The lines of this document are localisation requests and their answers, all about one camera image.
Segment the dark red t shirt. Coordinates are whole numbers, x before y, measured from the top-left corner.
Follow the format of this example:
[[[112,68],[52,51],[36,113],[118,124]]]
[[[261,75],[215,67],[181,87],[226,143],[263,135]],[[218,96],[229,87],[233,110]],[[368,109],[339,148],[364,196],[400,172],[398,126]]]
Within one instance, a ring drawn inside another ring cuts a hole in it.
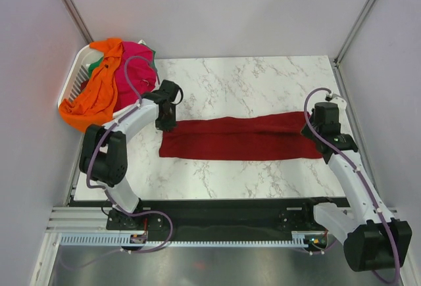
[[[322,158],[314,142],[301,135],[304,126],[304,112],[179,121],[163,133],[159,156],[237,161]]]

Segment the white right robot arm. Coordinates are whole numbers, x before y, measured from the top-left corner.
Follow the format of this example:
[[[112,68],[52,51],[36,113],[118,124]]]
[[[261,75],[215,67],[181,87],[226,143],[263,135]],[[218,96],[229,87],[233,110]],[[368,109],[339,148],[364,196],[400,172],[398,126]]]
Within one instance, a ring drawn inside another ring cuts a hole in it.
[[[352,215],[347,216],[333,203],[319,203],[301,213],[309,229],[324,226],[342,245],[345,259],[355,272],[395,268],[405,263],[412,230],[398,220],[374,189],[357,144],[341,125],[315,125],[307,122],[302,134],[314,141],[325,163],[339,180]]]

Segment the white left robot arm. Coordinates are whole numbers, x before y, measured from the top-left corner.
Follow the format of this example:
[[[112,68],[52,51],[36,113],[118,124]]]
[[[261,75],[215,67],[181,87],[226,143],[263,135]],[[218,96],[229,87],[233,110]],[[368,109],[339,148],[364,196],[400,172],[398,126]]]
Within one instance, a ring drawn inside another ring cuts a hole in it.
[[[86,175],[86,186],[102,190],[130,229],[142,226],[145,218],[137,209],[140,198],[126,177],[128,142],[151,123],[160,131],[174,129],[178,95],[158,90],[146,93],[120,116],[102,126],[92,124],[84,134],[79,169]]]

